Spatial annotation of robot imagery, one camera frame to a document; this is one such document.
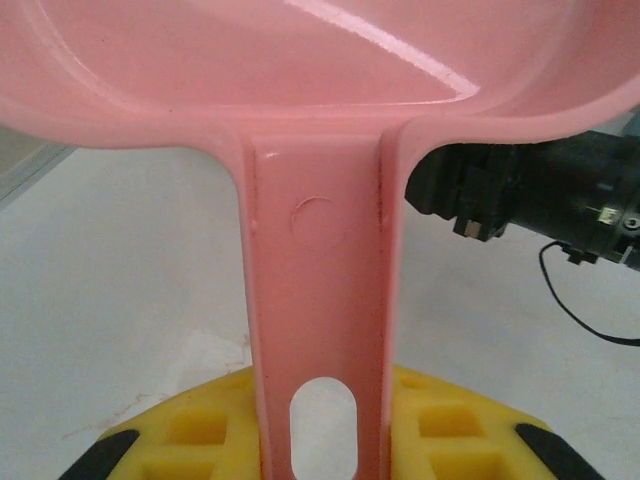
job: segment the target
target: oval hole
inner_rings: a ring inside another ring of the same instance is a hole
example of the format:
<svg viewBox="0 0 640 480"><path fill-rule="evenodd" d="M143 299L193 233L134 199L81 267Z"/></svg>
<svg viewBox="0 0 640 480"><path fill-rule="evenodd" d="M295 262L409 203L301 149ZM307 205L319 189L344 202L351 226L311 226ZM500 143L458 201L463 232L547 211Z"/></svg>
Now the oval hole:
<svg viewBox="0 0 640 480"><path fill-rule="evenodd" d="M356 401L333 378L304 384L291 402L291 465L297 480L351 480L358 466Z"/></svg>

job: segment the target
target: square cutout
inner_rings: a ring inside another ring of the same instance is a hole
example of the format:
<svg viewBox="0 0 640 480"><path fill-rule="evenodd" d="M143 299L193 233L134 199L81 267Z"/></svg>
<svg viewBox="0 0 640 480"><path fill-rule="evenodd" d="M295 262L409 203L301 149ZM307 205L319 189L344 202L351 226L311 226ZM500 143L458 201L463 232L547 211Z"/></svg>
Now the square cutout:
<svg viewBox="0 0 640 480"><path fill-rule="evenodd" d="M143 480L212 480L213 463L159 458L145 462L142 472Z"/></svg>
<svg viewBox="0 0 640 480"><path fill-rule="evenodd" d="M167 443L222 445L227 437L227 416L206 408L183 408L169 421Z"/></svg>
<svg viewBox="0 0 640 480"><path fill-rule="evenodd" d="M515 480L499 451L434 452L429 461L437 480Z"/></svg>
<svg viewBox="0 0 640 480"><path fill-rule="evenodd" d="M475 414L465 405L431 405L420 412L420 436L484 437L485 432Z"/></svg>

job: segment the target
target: pink handle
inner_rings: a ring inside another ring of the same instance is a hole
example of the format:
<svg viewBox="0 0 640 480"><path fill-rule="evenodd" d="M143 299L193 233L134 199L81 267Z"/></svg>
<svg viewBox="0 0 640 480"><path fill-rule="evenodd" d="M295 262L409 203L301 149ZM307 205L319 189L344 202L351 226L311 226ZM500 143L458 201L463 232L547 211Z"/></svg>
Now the pink handle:
<svg viewBox="0 0 640 480"><path fill-rule="evenodd" d="M389 478L389 273L400 222L391 221L394 176L382 168L393 162L382 161L379 143L379 135L254 138L244 244L265 479L294 479L290 402L324 376L356 399L356 478Z"/></svg>

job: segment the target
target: black rubber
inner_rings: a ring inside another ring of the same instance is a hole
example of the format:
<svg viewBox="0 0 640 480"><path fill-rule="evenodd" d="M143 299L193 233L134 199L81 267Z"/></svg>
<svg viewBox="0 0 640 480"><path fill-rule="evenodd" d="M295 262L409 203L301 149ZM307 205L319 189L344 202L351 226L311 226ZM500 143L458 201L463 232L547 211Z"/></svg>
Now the black rubber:
<svg viewBox="0 0 640 480"><path fill-rule="evenodd" d="M59 480L107 480L139 436L137 430L124 430L97 441Z"/></svg>
<svg viewBox="0 0 640 480"><path fill-rule="evenodd" d="M558 480L605 480L555 433L528 423L516 425L515 430Z"/></svg>

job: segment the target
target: black cable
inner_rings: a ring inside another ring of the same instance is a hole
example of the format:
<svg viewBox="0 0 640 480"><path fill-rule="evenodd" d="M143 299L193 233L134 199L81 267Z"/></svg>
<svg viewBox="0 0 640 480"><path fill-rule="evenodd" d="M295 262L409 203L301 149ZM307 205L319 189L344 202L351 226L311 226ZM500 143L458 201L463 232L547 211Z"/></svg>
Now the black cable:
<svg viewBox="0 0 640 480"><path fill-rule="evenodd" d="M594 330L589 325L580 320L569 308L560 300L558 294L556 293L553 285L551 284L551 279L549 278L549 272L547 271L547 266L544 263L544 254L547 250L553 247L563 247L564 245L561 242L551 242L550 244L542 247L540 253L538 254L538 260L540 261L540 270L542 270L542 275L544 276L545 282L547 282L547 287L549 287L549 291L553 296L553 299L556 301L560 308L564 310L564 312L569 315L573 320L576 321L578 325L584 328L586 331L594 334L596 337L601 338L602 340L606 340L607 342L616 343L618 345L626 345L628 347L640 347L640 338L622 338L622 337L613 337L611 335L606 335L604 333L600 333L597 330Z"/></svg>

